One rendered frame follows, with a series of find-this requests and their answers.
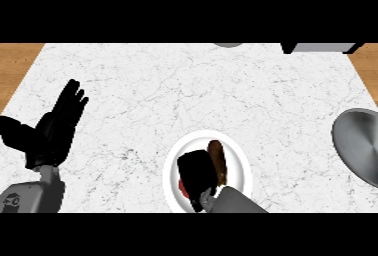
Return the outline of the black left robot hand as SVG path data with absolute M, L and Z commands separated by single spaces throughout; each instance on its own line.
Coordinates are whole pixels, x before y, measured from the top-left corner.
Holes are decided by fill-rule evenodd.
M 79 82 L 71 79 L 35 127 L 0 115 L 0 138 L 6 146 L 25 153 L 26 169 L 43 165 L 57 167 L 65 161 L 87 102 Z

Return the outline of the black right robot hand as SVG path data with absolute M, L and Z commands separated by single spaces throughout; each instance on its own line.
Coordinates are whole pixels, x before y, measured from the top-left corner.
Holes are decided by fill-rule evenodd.
M 209 191 L 209 195 L 214 196 L 218 183 L 208 152 L 205 150 L 195 150 L 184 153 L 177 159 L 177 167 L 193 211 L 201 212 L 203 210 L 201 194 Z

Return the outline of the red bell pepper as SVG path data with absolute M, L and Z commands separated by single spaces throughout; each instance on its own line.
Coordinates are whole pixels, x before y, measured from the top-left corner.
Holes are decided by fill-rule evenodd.
M 178 190 L 180 190 L 183 196 L 189 199 L 189 194 L 187 194 L 187 192 L 186 192 L 181 179 L 178 180 Z

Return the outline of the white round plate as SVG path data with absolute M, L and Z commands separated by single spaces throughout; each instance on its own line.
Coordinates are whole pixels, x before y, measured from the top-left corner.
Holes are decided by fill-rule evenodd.
M 162 168 L 162 188 L 167 203 L 172 213 L 193 213 L 189 199 L 178 189 L 177 159 L 195 150 L 205 150 L 211 140 L 218 140 L 223 146 L 227 183 L 246 197 L 252 194 L 252 172 L 246 155 L 233 139 L 215 130 L 196 130 L 186 134 L 170 149 Z

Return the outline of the grey metal pan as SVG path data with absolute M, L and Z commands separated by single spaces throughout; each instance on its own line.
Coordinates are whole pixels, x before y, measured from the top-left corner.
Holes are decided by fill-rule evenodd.
M 332 143 L 354 175 L 378 188 L 378 112 L 353 108 L 332 124 Z

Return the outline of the brown oblong vegetable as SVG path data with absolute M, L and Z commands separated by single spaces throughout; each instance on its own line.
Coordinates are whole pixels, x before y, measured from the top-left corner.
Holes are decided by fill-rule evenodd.
M 218 140 L 209 141 L 206 151 L 215 168 L 217 185 L 221 186 L 227 183 L 227 166 L 223 145 Z

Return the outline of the grey box appliance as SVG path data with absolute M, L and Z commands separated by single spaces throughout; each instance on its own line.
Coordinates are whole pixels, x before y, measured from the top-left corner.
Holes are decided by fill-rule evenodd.
M 341 52 L 353 54 L 363 46 L 363 43 L 282 43 L 282 51 L 285 54 L 294 52 Z

